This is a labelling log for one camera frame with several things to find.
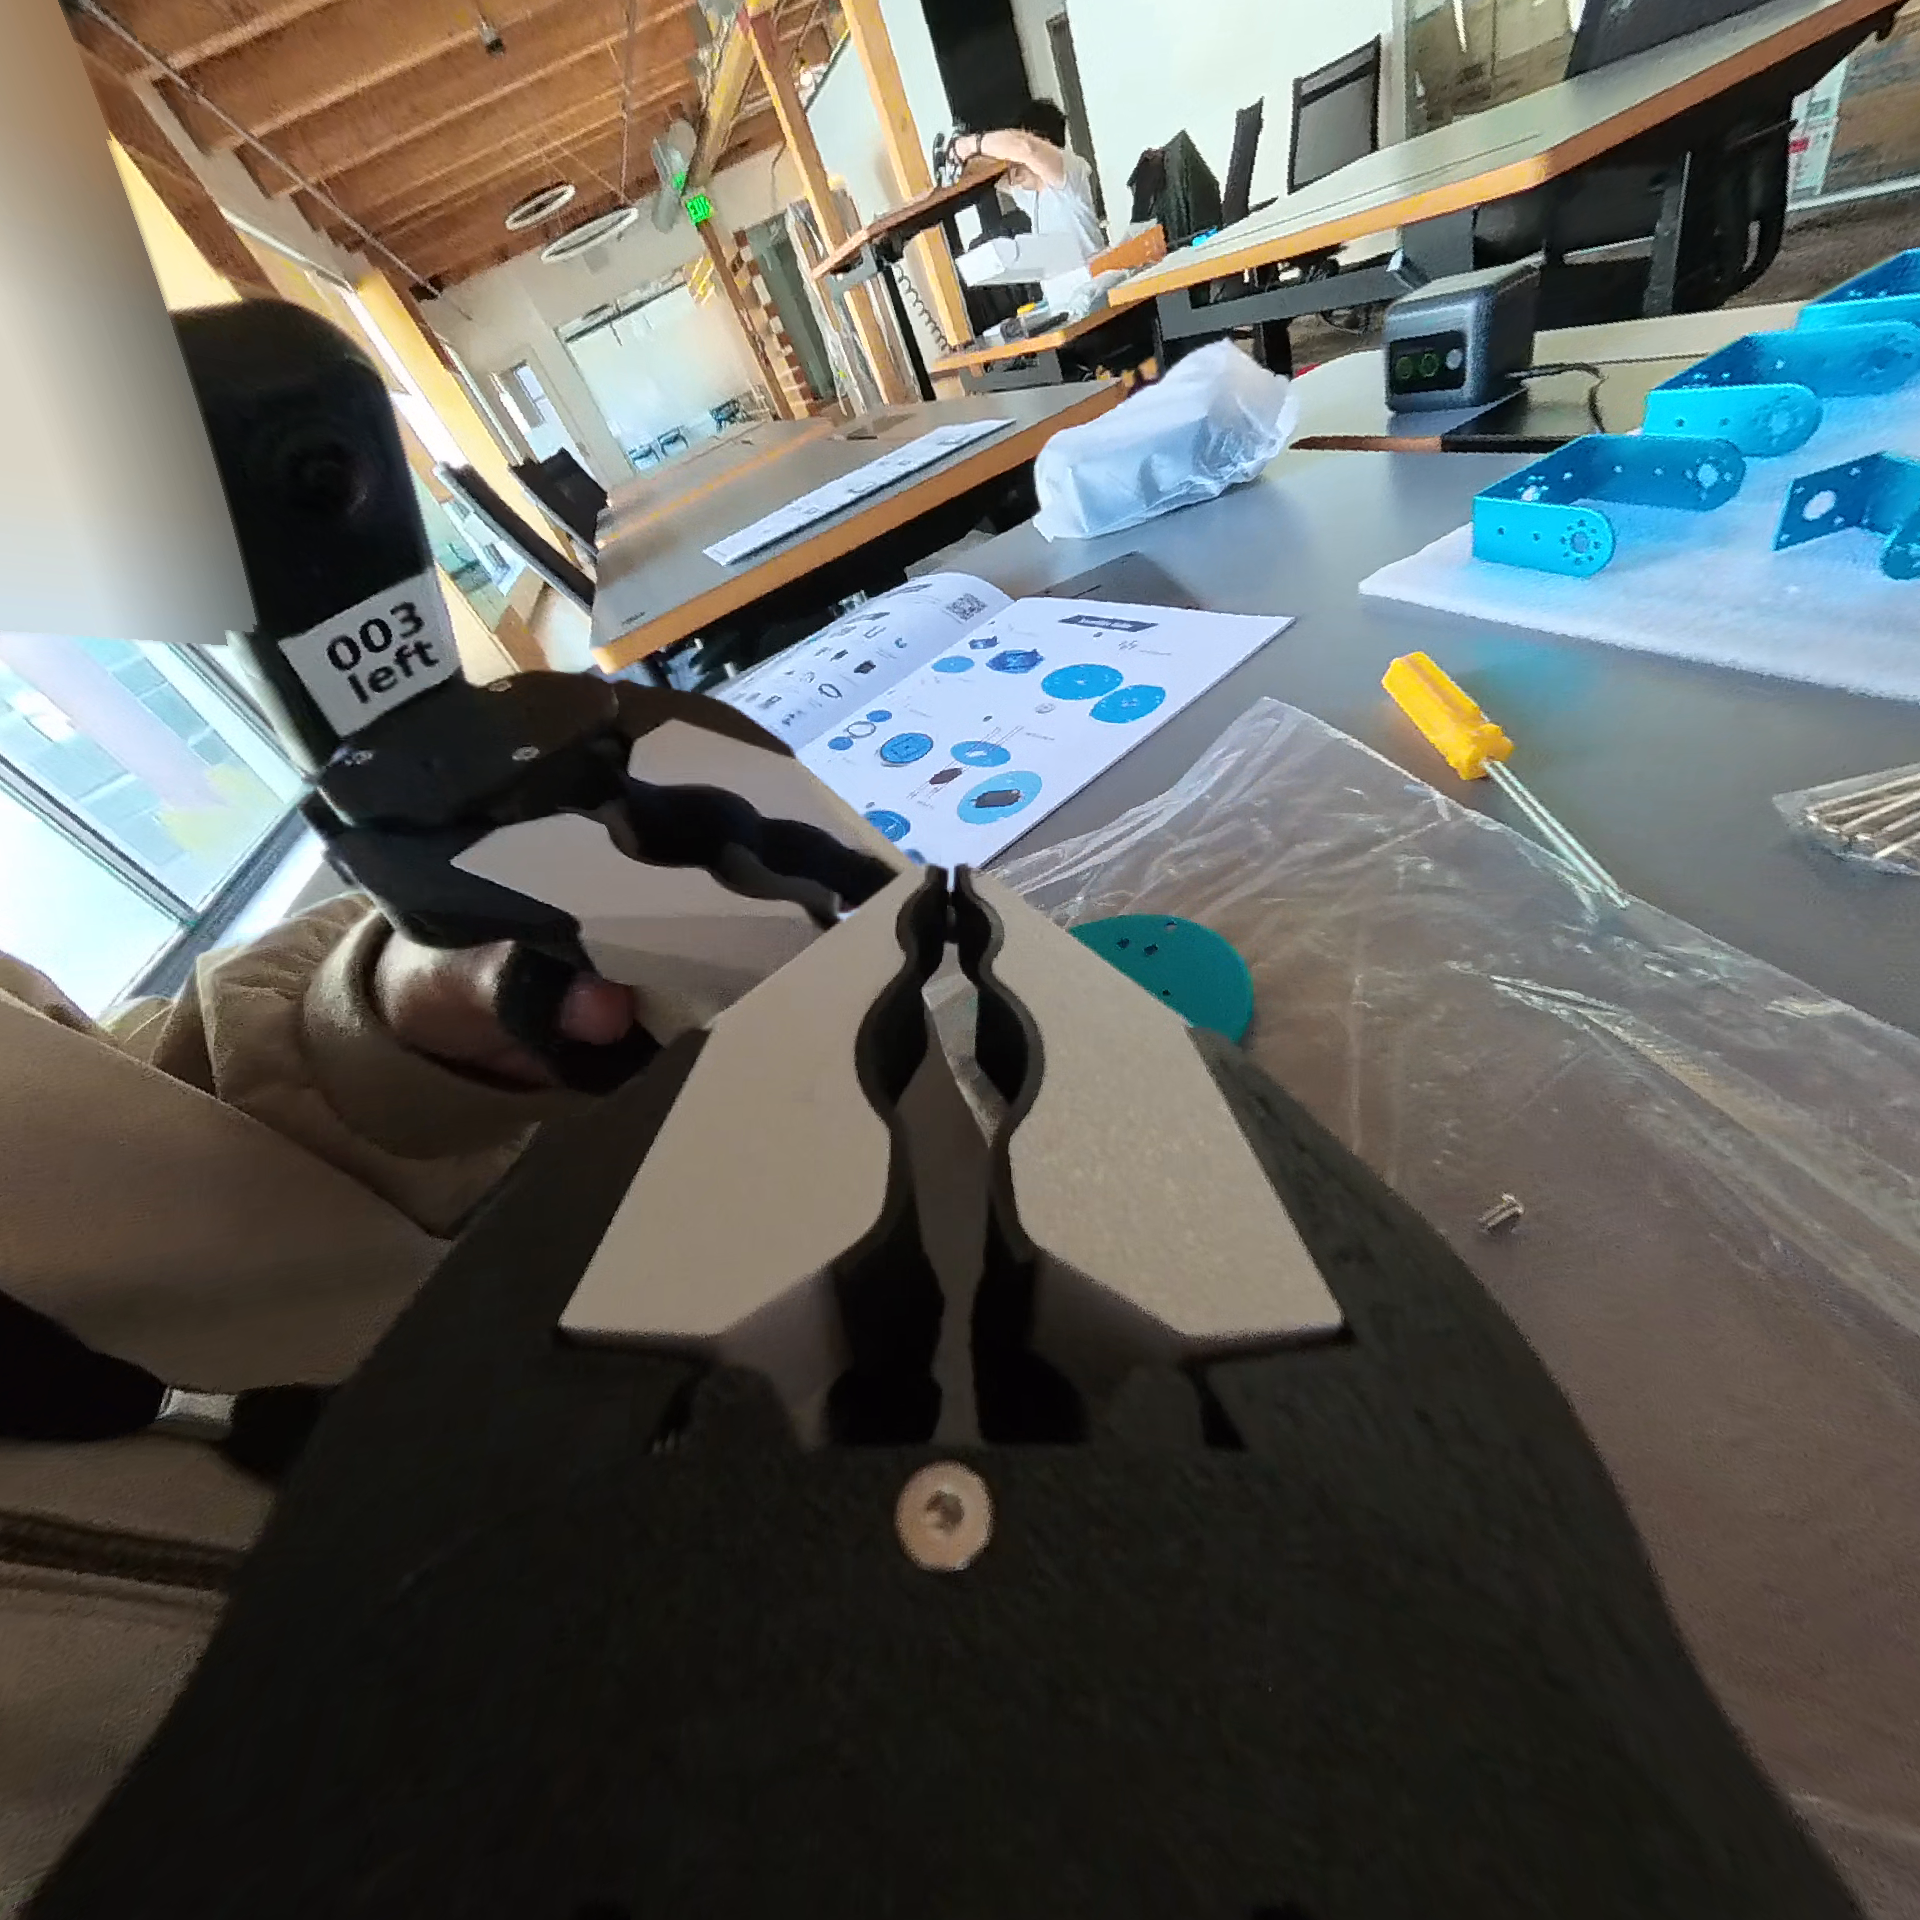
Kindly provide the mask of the orange handled screwdriver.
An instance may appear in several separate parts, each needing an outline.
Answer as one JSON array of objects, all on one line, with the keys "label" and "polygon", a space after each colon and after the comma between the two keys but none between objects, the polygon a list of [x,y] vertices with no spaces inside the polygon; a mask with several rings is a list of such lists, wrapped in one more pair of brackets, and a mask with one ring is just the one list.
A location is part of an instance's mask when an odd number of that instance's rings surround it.
[{"label": "orange handled screwdriver", "polygon": [[1384,672],[1384,692],[1455,777],[1487,783],[1501,791],[1538,827],[1548,848],[1609,905],[1625,909],[1635,904],[1633,895],[1513,770],[1515,744],[1508,733],[1429,653],[1395,658]]}]

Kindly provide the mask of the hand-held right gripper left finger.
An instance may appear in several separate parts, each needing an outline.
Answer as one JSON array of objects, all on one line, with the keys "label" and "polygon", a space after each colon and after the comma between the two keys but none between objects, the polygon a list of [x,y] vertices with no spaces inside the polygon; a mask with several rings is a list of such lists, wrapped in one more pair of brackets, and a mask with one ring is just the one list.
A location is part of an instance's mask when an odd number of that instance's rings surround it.
[{"label": "hand-held right gripper left finger", "polygon": [[762,1376],[812,1445],[916,1445],[944,1327],[901,1103],[949,877],[911,869],[709,1023],[560,1316]]}]

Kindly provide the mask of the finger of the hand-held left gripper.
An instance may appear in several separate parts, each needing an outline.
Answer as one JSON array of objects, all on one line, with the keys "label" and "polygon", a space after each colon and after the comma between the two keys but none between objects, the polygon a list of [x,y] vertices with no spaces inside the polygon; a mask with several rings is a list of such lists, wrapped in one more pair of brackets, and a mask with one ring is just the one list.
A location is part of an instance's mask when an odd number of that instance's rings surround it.
[{"label": "finger of the hand-held left gripper", "polygon": [[915,869],[801,760],[692,725],[631,748],[623,824],[639,859],[769,904],[859,907]]},{"label": "finger of the hand-held left gripper", "polygon": [[631,989],[640,1023],[672,1041],[793,962],[835,922],[828,880],[807,877],[810,836],[845,844],[843,819],[594,819],[500,825],[450,866],[556,913],[588,970]]}]

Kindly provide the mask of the assembly guide booklet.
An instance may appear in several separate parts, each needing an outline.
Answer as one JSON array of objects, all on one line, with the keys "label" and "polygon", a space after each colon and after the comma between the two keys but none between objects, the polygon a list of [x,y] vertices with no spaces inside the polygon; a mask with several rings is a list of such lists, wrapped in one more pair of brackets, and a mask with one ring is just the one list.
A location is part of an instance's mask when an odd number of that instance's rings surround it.
[{"label": "assembly guide booklet", "polygon": [[905,857],[986,869],[1288,627],[1288,616],[1012,599],[936,572],[714,699],[780,736]]}]

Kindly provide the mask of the white paper sheet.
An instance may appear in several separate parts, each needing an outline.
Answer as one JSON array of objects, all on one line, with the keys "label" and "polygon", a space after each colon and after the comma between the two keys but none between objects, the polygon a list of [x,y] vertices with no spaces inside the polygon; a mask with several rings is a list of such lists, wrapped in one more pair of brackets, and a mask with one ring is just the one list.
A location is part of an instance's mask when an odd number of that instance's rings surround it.
[{"label": "white paper sheet", "polygon": [[930,432],[889,445],[871,461],[828,481],[792,500],[777,513],[735,531],[731,535],[709,545],[705,556],[719,567],[739,567],[760,554],[789,545],[807,531],[852,513],[858,506],[895,490],[929,468],[951,460],[953,455],[980,445],[1015,427],[1012,418],[975,418],[963,423],[944,423]]}]

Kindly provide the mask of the black office chair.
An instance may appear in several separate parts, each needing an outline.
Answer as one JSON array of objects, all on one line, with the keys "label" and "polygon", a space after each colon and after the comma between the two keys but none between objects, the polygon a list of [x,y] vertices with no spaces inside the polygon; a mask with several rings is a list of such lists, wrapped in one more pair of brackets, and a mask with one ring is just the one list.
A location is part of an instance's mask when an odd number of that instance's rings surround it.
[{"label": "black office chair", "polygon": [[1296,77],[1288,135],[1292,197],[1379,152],[1380,81],[1380,37]]}]

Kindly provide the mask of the white plastic bag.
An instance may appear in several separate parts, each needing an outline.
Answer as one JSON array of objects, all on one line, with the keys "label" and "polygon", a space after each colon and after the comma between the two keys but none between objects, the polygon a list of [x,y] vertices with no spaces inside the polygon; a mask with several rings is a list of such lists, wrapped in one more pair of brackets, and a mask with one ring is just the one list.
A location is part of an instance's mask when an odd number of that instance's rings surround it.
[{"label": "white plastic bag", "polygon": [[1088,543],[1215,500],[1271,467],[1301,412],[1288,376],[1234,344],[1209,344],[1045,443],[1034,527],[1050,543]]}]

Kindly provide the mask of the large window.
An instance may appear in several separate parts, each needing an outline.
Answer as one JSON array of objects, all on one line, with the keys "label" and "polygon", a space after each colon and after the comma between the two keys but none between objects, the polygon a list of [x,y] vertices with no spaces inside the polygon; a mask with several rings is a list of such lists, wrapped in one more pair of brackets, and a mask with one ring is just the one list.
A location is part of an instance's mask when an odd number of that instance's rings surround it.
[{"label": "large window", "polygon": [[305,780],[212,652],[3,639],[3,947],[82,1012],[325,895]]}]

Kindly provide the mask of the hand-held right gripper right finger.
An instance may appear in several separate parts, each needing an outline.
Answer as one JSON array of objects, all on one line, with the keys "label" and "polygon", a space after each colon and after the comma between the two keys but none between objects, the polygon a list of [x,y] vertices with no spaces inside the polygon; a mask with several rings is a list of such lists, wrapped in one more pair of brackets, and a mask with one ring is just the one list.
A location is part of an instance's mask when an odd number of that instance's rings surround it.
[{"label": "hand-held right gripper right finger", "polygon": [[1195,1028],[999,880],[955,876],[991,1122],[977,1355],[1247,1357],[1346,1322]]}]

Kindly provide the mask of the long wooden edged desk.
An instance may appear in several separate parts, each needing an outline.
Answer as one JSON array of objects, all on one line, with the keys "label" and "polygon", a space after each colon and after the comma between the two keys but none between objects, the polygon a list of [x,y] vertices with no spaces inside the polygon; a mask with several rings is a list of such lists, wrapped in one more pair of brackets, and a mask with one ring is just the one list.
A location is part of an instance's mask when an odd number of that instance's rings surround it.
[{"label": "long wooden edged desk", "polygon": [[1593,4],[1569,74],[1354,160],[1128,280],[1178,362],[1236,331],[1288,372],[1289,325],[1540,265],[1540,325],[1708,313],[1786,233],[1794,98],[1903,4]]}]

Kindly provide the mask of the clear plastic bag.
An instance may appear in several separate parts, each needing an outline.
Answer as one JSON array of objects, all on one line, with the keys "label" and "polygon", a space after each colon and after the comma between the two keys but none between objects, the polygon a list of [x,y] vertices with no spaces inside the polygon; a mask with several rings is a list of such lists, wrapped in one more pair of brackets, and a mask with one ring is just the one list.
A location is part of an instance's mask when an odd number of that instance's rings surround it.
[{"label": "clear plastic bag", "polygon": [[1916,1037],[1275,703],[996,876],[1240,952],[1248,1051],[1499,1299],[1728,1714],[1861,1906],[1916,1915]]}]

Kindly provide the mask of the small blue metal bracket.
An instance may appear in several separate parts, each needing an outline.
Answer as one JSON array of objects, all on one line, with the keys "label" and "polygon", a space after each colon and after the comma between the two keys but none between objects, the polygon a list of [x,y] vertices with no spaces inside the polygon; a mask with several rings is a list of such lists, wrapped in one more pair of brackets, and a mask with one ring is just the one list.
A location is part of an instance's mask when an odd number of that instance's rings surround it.
[{"label": "small blue metal bracket", "polygon": [[1821,538],[1867,533],[1879,569],[1919,579],[1919,460],[1879,451],[1793,481],[1775,529],[1777,554]]}]

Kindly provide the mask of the white foam sheet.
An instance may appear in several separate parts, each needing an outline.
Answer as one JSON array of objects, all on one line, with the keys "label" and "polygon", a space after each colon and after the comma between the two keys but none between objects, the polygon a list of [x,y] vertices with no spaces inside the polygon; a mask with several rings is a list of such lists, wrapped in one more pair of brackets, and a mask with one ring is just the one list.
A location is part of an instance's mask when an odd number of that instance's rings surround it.
[{"label": "white foam sheet", "polygon": [[1887,399],[1829,401],[1794,453],[1747,460],[1739,496],[1667,535],[1633,535],[1589,580],[1482,563],[1468,527],[1380,567],[1379,602],[1914,705],[1919,586],[1881,572],[1881,543],[1845,533],[1775,551],[1794,479],[1890,451],[1916,460],[1919,378]]}]

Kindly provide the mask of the dark grey electronic device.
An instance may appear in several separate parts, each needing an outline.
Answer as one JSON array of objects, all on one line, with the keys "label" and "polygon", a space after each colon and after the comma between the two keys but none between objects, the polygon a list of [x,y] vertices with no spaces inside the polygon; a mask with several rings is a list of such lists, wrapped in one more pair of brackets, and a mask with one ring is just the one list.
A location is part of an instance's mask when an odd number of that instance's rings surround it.
[{"label": "dark grey electronic device", "polygon": [[1393,416],[1466,413],[1511,399],[1531,369],[1544,268],[1433,280],[1384,312],[1384,404]]}]

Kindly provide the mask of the blue round metal plate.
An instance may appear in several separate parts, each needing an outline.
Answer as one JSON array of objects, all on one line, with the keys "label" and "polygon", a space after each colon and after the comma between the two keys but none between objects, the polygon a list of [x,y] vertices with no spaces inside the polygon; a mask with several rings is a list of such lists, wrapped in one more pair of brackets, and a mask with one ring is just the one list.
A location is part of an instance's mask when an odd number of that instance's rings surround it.
[{"label": "blue round metal plate", "polygon": [[1155,1002],[1231,1044],[1241,1044],[1258,1015],[1252,972],[1217,930],[1161,913],[1081,922],[1069,935]]}]

